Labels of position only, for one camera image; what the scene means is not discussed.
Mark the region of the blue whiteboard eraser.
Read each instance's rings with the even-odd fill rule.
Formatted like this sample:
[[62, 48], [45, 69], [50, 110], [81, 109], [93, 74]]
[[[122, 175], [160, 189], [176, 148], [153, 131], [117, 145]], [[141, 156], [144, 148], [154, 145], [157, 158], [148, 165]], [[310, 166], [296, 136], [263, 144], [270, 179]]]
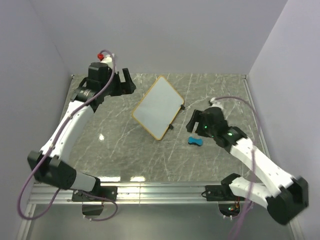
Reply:
[[198, 147], [201, 147], [203, 145], [203, 140], [201, 138], [195, 138], [195, 137], [192, 137], [190, 136], [188, 138], [188, 144], [189, 145], [195, 145], [195, 146], [198, 146]]

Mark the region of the yellow framed whiteboard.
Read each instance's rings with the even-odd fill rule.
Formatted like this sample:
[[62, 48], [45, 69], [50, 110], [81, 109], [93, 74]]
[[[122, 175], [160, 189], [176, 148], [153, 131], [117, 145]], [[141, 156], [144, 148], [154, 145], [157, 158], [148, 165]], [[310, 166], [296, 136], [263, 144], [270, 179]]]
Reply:
[[132, 111], [135, 119], [160, 141], [185, 104], [184, 98], [164, 76], [159, 76]]

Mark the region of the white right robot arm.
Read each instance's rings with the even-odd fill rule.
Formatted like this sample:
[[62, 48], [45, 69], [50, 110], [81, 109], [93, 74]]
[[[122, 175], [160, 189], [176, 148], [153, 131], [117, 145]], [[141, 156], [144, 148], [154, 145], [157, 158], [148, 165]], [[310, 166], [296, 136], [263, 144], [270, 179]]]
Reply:
[[280, 225], [287, 225], [309, 206], [308, 182], [276, 165], [239, 127], [228, 124], [219, 107], [194, 110], [186, 130], [213, 139], [261, 180], [253, 183], [239, 174], [230, 174], [221, 181], [220, 193], [224, 199], [246, 198], [264, 207]]

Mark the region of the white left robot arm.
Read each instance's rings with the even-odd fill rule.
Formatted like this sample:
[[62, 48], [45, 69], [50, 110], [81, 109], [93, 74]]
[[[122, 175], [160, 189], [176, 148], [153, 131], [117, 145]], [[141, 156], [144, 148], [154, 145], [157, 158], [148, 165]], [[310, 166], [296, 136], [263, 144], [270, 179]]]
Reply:
[[129, 70], [124, 68], [122, 72], [124, 82], [118, 72], [112, 74], [112, 69], [106, 65], [89, 68], [88, 76], [74, 90], [67, 111], [53, 135], [40, 151], [31, 151], [27, 157], [36, 181], [62, 190], [83, 191], [89, 201], [100, 198], [100, 179], [75, 170], [67, 161], [84, 126], [104, 98], [135, 91]]

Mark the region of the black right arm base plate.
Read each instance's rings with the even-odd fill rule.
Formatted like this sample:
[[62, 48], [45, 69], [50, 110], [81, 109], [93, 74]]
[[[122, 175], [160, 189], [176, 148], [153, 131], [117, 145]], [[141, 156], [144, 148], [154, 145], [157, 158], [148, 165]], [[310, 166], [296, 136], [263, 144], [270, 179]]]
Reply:
[[204, 188], [205, 191], [201, 193], [201, 196], [205, 198], [207, 202], [235, 202], [236, 200], [245, 200], [244, 197], [234, 195], [227, 185], [205, 185]]

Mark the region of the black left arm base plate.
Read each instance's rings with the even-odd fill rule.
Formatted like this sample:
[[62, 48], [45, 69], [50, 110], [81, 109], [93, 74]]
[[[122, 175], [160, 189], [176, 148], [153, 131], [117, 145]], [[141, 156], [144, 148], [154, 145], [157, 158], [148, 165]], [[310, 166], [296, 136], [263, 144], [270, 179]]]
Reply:
[[118, 194], [117, 186], [100, 186], [97, 191], [85, 192], [84, 194], [81, 191], [74, 191], [72, 193], [71, 201], [72, 202], [98, 202], [102, 201], [100, 198], [109, 199], [116, 201]]

